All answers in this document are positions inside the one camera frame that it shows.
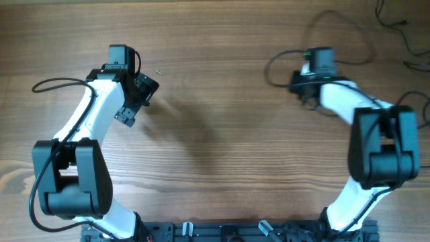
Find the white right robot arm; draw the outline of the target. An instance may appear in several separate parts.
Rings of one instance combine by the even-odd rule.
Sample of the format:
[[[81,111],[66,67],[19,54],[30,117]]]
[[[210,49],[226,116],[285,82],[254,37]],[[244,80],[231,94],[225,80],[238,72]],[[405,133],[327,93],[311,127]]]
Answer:
[[[358,231],[364,218],[386,195],[415,179],[420,170],[415,112],[382,101],[352,80],[338,75],[330,47],[303,52],[289,90],[303,101],[315,99],[351,127],[349,178],[337,199],[323,212],[333,236]]]

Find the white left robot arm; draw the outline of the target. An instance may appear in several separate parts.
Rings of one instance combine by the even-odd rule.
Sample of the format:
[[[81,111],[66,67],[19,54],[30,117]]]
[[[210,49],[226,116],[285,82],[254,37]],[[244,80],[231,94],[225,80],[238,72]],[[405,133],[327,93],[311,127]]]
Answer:
[[[125,44],[109,47],[108,61],[84,79],[40,81],[32,92],[83,86],[85,93],[67,124],[32,149],[36,180],[29,197],[33,225],[48,233],[75,227],[97,231],[106,241],[152,241],[138,213],[113,197],[113,183],[101,145],[113,120],[131,127],[149,106],[159,84],[141,73],[140,54]]]

